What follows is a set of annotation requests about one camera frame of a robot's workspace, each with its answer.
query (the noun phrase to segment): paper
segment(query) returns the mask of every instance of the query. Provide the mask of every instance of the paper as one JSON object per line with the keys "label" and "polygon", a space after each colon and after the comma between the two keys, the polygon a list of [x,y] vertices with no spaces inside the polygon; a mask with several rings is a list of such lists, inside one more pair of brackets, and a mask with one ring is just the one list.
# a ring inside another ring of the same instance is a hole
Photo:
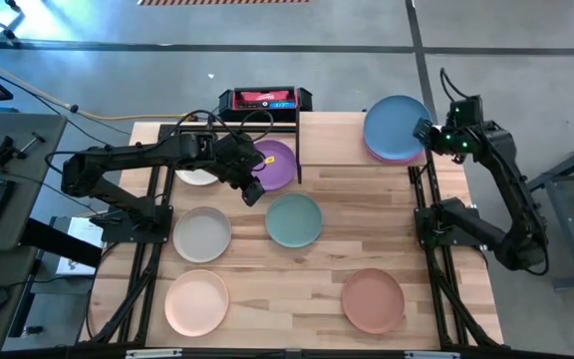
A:
{"label": "paper", "polygon": [[[70,227],[68,227],[69,235],[99,248],[102,247],[101,236],[103,233],[103,229],[92,224],[89,218],[72,218]],[[59,259],[59,266],[57,266],[57,274],[94,275],[95,268],[78,263],[72,259],[61,257],[61,259]]]}

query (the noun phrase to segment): blue plate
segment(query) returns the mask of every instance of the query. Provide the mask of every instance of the blue plate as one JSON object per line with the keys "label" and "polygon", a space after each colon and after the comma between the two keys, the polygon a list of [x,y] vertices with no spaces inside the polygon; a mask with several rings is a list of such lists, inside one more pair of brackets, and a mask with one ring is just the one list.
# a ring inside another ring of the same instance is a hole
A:
{"label": "blue plate", "polygon": [[318,238],[323,227],[323,214],[309,196],[287,193],[271,202],[265,215],[265,227],[278,244],[300,248]]}
{"label": "blue plate", "polygon": [[365,116],[365,144],[383,160],[412,159],[424,149],[414,137],[419,119],[431,119],[429,110],[420,101],[403,95],[384,98]]}

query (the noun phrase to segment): gray floor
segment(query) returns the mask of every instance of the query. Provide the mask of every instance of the gray floor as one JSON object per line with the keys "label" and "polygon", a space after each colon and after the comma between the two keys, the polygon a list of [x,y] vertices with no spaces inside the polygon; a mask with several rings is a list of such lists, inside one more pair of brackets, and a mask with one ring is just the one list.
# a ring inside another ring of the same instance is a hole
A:
{"label": "gray floor", "polygon": [[[139,8],[136,0],[18,0],[23,17],[0,3],[0,19],[24,39],[183,44],[411,46],[404,0],[313,0],[305,5]],[[425,46],[574,48],[574,0],[416,0]],[[482,94],[488,119],[513,133],[518,163],[534,177],[574,149],[574,57],[427,56],[432,95],[441,122],[447,98],[438,82],[446,67],[463,91]],[[391,94],[422,97],[413,54],[128,53],[0,50],[0,66],[69,103],[104,115],[182,113],[211,109],[232,87],[296,85],[314,94],[318,111],[360,111]],[[7,104],[24,112],[46,109],[15,92]],[[83,119],[73,120],[115,145],[127,137]],[[124,130],[130,122],[113,123]],[[68,127],[60,150],[93,146]],[[506,210],[482,167],[465,165],[484,218],[508,225]],[[49,174],[47,183],[58,186]],[[507,344],[574,354],[574,289],[555,292],[554,278],[574,265],[543,192],[549,218],[552,268],[544,277],[509,272],[490,260],[490,275]],[[61,211],[50,211],[53,203]],[[101,203],[93,202],[96,208]],[[48,189],[34,217],[86,212]],[[47,332],[11,340],[8,349],[74,341],[81,297],[45,299],[57,312],[33,310],[28,324]]]}

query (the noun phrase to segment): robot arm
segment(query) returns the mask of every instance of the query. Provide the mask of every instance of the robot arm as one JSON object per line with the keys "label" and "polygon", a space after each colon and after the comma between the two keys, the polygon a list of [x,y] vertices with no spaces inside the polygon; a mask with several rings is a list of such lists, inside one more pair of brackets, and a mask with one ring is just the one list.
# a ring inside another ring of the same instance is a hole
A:
{"label": "robot arm", "polygon": [[251,138],[245,134],[228,135],[218,140],[215,134],[181,134],[152,145],[89,148],[64,163],[61,190],[65,194],[90,196],[125,211],[140,225],[156,221],[154,199],[136,197],[103,178],[109,171],[166,166],[171,170],[205,170],[242,190],[249,206],[264,193],[252,174],[262,163]]}
{"label": "robot arm", "polygon": [[548,239],[544,218],[515,162],[513,138],[495,122],[483,120],[479,96],[452,102],[441,129],[420,120],[414,136],[438,155],[454,156],[458,164],[473,155],[474,162],[491,172],[512,219],[510,230],[504,232],[466,210],[459,199],[450,198],[431,207],[438,223],[458,226],[477,238],[508,269],[526,269],[545,260]]}

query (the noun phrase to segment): plate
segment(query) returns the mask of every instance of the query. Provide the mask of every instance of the plate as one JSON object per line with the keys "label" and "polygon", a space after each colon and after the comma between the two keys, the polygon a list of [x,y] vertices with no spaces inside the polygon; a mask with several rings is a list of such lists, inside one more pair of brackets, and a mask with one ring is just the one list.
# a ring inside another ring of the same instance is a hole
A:
{"label": "plate", "polygon": [[403,95],[378,101],[365,116],[363,138],[378,158],[385,161],[408,161],[424,150],[414,137],[419,119],[430,119],[427,107]]}
{"label": "plate", "polygon": [[382,161],[385,164],[391,164],[391,165],[406,165],[409,164],[415,160],[417,160],[418,158],[420,158],[423,155],[424,150],[418,152],[415,156],[410,157],[406,160],[399,160],[399,161],[395,161],[395,160],[385,160],[383,158],[381,158],[380,156],[376,155],[368,146],[365,145],[365,148],[367,148],[367,151],[369,151],[369,153],[371,154],[371,156],[373,156],[374,158],[376,158],[377,160]]}
{"label": "plate", "polygon": [[176,175],[179,176],[182,181],[191,185],[208,185],[218,180],[216,176],[203,170],[176,171]]}
{"label": "plate", "polygon": [[171,284],[165,296],[165,317],[179,334],[195,337],[216,329],[229,307],[225,282],[215,273],[196,269]]}
{"label": "plate", "polygon": [[352,274],[340,294],[345,315],[358,329],[384,334],[400,325],[405,314],[405,295],[398,282],[376,268]]}
{"label": "plate", "polygon": [[287,193],[271,202],[265,215],[265,227],[278,244],[300,248],[318,238],[323,227],[323,214],[309,196]]}
{"label": "plate", "polygon": [[254,168],[265,190],[276,190],[287,185],[296,174],[296,156],[280,141],[266,140],[254,144],[256,150],[265,155],[264,164]]}
{"label": "plate", "polygon": [[181,257],[204,263],[222,254],[231,241],[227,216],[212,207],[197,207],[183,215],[174,226],[174,248]]}

